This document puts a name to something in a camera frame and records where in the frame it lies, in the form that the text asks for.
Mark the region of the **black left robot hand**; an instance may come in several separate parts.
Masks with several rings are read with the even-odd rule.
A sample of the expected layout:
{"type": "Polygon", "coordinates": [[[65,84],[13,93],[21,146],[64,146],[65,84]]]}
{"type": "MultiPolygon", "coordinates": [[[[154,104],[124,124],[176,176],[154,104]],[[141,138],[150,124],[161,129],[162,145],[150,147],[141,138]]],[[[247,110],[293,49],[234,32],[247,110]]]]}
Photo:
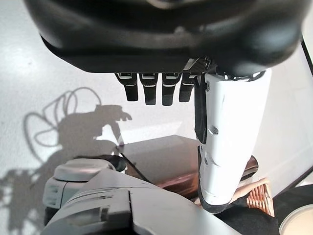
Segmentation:
{"type": "Polygon", "coordinates": [[[27,0],[46,47],[75,67],[115,73],[129,101],[162,75],[163,105],[177,83],[195,89],[199,198],[217,214],[252,154],[271,67],[301,37],[309,0],[27,0]]]}

